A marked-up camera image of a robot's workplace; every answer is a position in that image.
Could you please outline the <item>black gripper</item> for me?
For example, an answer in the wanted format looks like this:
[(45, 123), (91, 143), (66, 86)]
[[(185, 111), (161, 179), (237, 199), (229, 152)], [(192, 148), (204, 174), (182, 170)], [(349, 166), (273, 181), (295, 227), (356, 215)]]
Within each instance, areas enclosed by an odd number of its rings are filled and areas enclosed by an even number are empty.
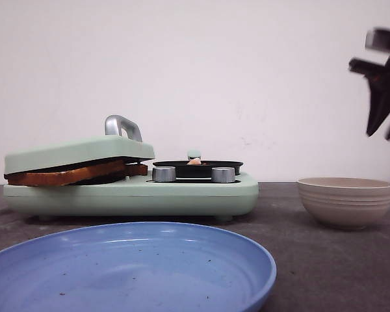
[[(385, 64), (377, 64), (360, 58), (352, 58), (348, 66), (351, 72), (362, 74), (372, 82), (390, 79), (390, 53)], [(380, 90), (374, 83), (369, 83), (369, 89), (370, 110), (366, 134), (372, 136), (390, 114), (390, 91)], [(385, 138), (386, 140), (390, 140), (390, 128)]]

